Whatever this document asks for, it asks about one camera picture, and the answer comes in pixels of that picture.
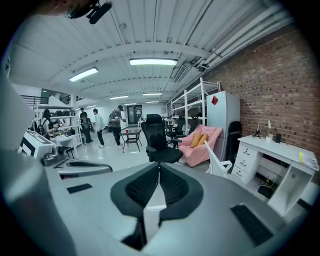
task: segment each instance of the mesh headrest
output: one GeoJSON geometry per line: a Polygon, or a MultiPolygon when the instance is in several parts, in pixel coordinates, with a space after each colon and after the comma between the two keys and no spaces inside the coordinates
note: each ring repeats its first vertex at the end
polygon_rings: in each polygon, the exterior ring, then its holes
{"type": "Polygon", "coordinates": [[[147,124],[158,124],[162,122],[162,118],[159,114],[147,114],[146,123],[147,124]]]}

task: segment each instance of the desk drawer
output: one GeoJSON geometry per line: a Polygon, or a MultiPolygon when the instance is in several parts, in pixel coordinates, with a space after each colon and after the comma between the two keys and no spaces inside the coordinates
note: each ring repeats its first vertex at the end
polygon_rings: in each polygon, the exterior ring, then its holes
{"type": "Polygon", "coordinates": [[[248,173],[236,167],[235,165],[233,166],[231,174],[240,177],[244,183],[248,182],[248,173]]]}

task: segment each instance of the red brick wall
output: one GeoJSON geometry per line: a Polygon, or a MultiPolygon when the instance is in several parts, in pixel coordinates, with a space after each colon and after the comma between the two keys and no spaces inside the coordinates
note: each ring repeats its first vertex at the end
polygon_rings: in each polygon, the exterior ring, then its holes
{"type": "MultiPolygon", "coordinates": [[[[243,136],[270,120],[272,134],[320,160],[320,70],[303,36],[285,27],[216,67],[205,81],[220,81],[240,96],[243,136]]],[[[262,128],[265,136],[266,127],[262,128]]]]}

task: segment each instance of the black office chair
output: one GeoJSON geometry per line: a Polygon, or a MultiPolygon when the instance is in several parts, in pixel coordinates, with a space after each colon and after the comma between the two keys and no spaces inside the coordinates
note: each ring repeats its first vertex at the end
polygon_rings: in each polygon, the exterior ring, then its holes
{"type": "Polygon", "coordinates": [[[172,139],[167,142],[165,126],[166,123],[159,114],[147,114],[146,121],[141,124],[148,145],[146,152],[150,162],[173,164],[183,156],[181,151],[168,146],[170,143],[182,141],[172,139]]]}
{"type": "Polygon", "coordinates": [[[228,129],[228,139],[226,144],[226,157],[225,160],[234,160],[237,157],[240,141],[242,136],[242,125],[239,121],[230,123],[228,129]]]}
{"type": "Polygon", "coordinates": [[[173,139],[177,135],[183,135],[184,130],[182,130],[182,127],[184,126],[184,124],[185,124],[185,117],[183,115],[179,115],[177,127],[173,127],[173,124],[168,125],[169,131],[166,132],[166,135],[171,139],[173,139]]]}

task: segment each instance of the white chair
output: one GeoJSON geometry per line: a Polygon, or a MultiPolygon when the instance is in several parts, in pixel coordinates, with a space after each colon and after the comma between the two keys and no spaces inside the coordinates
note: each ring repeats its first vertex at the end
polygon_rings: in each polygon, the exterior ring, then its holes
{"type": "Polygon", "coordinates": [[[215,155],[215,153],[213,152],[213,150],[209,147],[206,140],[204,141],[204,143],[210,156],[210,166],[209,166],[209,169],[206,171],[206,173],[226,178],[228,180],[231,180],[237,183],[241,187],[246,188],[245,183],[242,181],[240,177],[227,173],[228,170],[232,167],[232,163],[230,161],[220,162],[217,156],[215,155]]]}

